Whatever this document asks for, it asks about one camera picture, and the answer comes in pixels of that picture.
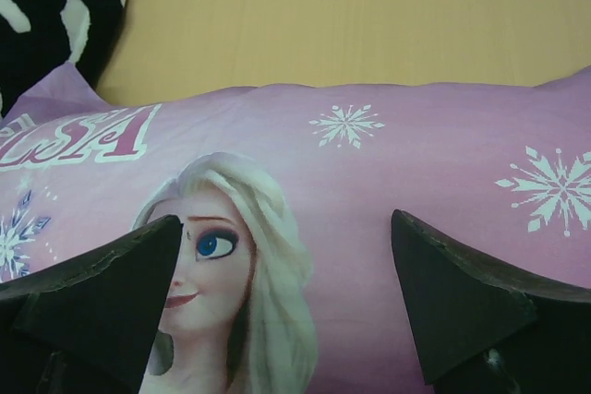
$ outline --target snowflake print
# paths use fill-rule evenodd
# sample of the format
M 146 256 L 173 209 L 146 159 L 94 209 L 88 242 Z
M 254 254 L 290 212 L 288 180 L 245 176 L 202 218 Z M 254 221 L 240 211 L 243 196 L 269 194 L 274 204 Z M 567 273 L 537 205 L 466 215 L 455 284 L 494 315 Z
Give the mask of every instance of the snowflake print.
M 529 195 L 526 200 L 512 203 L 512 208 L 537 206 L 530 214 L 527 230 L 538 231 L 542 221 L 548 226 L 554 214 L 564 222 L 565 237 L 571 235 L 575 218 L 586 230 L 591 221 L 591 151 L 583 154 L 582 159 L 577 157 L 570 168 L 562 161 L 561 149 L 556 149 L 557 160 L 553 164 L 535 149 L 526 147 L 525 153 L 535 169 L 527 171 L 512 163 L 511 168 L 522 177 L 502 179 L 496 184 Z
M 355 148 L 361 148 L 361 136 L 367 135 L 373 137 L 370 130 L 382 128 L 385 125 L 373 120 L 377 114 L 368 114 L 371 105 L 365 105 L 363 108 L 353 110 L 353 105 L 345 110 L 339 106 L 332 107 L 332 115 L 321 114 L 320 120 L 311 120 L 310 124 L 319 126 L 318 131 L 313 134 L 322 134 L 319 146 L 323 147 L 336 138 L 338 139 L 337 148 L 342 146 L 344 140 L 349 142 Z
M 0 282 L 7 276 L 10 280 L 29 274 L 29 264 L 22 251 L 24 244 L 34 242 L 51 217 L 28 217 L 32 192 L 25 193 L 12 216 L 0 218 Z

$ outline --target pink lips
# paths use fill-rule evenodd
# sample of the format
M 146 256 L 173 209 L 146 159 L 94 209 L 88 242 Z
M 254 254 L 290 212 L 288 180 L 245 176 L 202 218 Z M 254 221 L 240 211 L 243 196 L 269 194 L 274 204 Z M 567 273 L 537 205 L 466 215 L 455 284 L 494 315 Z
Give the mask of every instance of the pink lips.
M 176 297 L 169 297 L 166 299 L 164 308 L 177 308 L 183 304 L 188 304 L 191 300 L 197 297 L 197 293 L 191 295 L 177 295 Z

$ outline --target black object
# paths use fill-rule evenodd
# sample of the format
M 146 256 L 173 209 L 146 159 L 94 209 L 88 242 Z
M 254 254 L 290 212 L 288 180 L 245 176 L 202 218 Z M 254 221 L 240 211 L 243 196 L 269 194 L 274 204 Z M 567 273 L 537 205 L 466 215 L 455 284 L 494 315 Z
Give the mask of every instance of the black object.
M 591 393 L 590 290 L 514 267 L 399 210 L 392 251 L 436 393 Z
M 3 0 L 0 114 L 69 61 L 94 88 L 123 27 L 126 0 Z
M 167 216 L 0 285 L 0 392 L 137 394 L 180 237 Z

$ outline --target pillow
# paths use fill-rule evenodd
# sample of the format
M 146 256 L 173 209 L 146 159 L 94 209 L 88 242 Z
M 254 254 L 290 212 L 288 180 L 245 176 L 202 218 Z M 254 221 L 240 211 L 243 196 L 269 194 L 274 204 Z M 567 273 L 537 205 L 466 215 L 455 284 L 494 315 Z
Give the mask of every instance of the pillow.
M 591 285 L 590 89 L 591 69 L 536 88 L 271 85 L 55 119 L 25 96 L 0 130 L 2 279 L 174 214 L 143 392 L 183 362 L 199 379 L 197 343 L 238 392 L 431 392 L 392 211 Z
M 111 110 L 111 106 L 94 93 L 70 63 L 55 68 L 25 91 L 20 96 L 20 102 L 27 103 L 30 109 L 28 115 L 35 119 L 36 124 L 75 113 Z M 5 121 L 0 122 L 0 128 L 7 122 L 18 120 L 20 115 L 22 113 L 18 109 L 9 111 Z
M 0 0 L 0 114 L 69 61 L 92 85 L 121 30 L 126 0 Z

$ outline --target black and white striped cushion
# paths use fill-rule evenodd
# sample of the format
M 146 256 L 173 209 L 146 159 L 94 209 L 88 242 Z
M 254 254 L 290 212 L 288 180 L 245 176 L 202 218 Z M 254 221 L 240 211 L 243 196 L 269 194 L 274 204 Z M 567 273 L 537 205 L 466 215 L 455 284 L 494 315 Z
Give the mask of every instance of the black and white striped cushion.
M 123 23 L 126 0 L 0 0 L 0 110 L 69 61 L 94 86 Z

